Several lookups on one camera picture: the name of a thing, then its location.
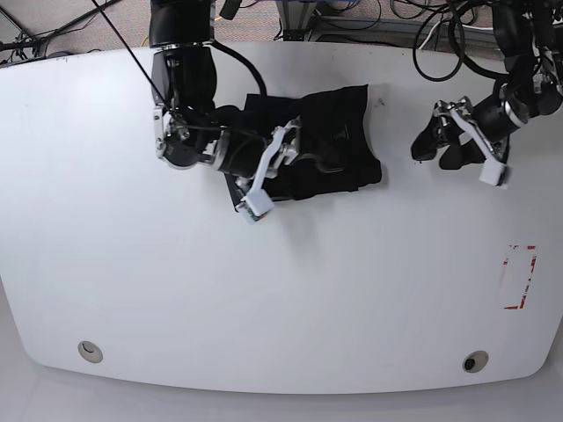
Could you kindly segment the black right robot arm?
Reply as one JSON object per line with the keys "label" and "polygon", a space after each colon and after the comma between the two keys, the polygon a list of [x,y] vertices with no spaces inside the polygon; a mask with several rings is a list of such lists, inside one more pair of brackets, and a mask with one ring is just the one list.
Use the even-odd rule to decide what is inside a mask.
{"label": "black right robot arm", "polygon": [[[260,164],[267,179],[292,178],[301,170],[297,147],[299,126],[287,125],[271,157],[274,128],[267,87],[258,69],[215,37],[212,1],[153,1],[150,4],[150,75],[156,111],[157,156],[172,167],[187,170],[213,166],[234,179],[254,181]],[[212,52],[218,50],[246,67],[258,85],[257,102],[266,110],[218,106],[218,85]]]}

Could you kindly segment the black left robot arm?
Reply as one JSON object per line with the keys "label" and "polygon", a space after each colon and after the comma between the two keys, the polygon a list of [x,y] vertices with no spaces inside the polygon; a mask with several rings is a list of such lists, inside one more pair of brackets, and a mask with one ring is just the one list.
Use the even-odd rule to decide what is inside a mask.
{"label": "black left robot arm", "polygon": [[458,170],[467,164],[486,160],[475,139],[460,141],[463,129],[453,120],[451,110],[459,111],[476,124],[492,148],[492,155],[506,163],[510,136],[529,120],[557,112],[562,106],[562,3],[560,1],[488,1],[492,10],[493,32],[505,70],[485,69],[465,52],[463,15],[476,6],[474,1],[447,3],[450,47],[457,66],[494,81],[492,93],[476,105],[465,99],[459,103],[435,103],[427,127],[411,146],[415,161],[430,161],[444,149],[440,166]]}

